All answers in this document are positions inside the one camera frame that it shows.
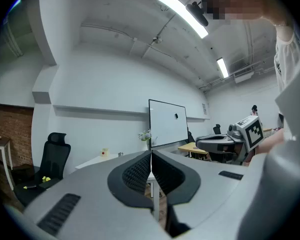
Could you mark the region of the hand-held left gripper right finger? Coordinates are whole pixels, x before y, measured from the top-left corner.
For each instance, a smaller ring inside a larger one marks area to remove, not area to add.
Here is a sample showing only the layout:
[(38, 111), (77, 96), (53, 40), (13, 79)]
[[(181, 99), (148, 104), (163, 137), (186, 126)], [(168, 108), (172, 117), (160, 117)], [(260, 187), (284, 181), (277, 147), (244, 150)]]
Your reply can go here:
[(166, 196), (165, 229), (152, 236), (237, 236), (250, 204), (247, 167), (152, 151), (152, 173)]

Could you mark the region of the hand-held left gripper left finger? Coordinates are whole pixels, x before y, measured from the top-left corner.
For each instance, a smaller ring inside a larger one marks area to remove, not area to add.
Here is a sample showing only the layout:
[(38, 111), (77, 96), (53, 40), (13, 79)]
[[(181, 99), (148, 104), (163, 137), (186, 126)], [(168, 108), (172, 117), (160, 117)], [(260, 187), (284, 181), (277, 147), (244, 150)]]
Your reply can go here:
[(59, 240), (168, 240), (146, 185), (149, 151), (85, 166), (32, 201), (24, 215)]

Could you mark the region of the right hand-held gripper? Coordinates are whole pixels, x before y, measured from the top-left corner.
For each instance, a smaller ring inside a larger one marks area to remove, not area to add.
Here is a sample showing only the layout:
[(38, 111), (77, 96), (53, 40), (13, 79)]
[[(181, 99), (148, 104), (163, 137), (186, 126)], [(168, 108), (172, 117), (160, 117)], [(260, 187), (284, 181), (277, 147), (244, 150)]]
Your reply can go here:
[(249, 152), (253, 151), (264, 138), (260, 118), (250, 115), (235, 124), (230, 124), (226, 134), (198, 137), (195, 146), (209, 152), (213, 162), (232, 163), (237, 160), (238, 163), (243, 163)]

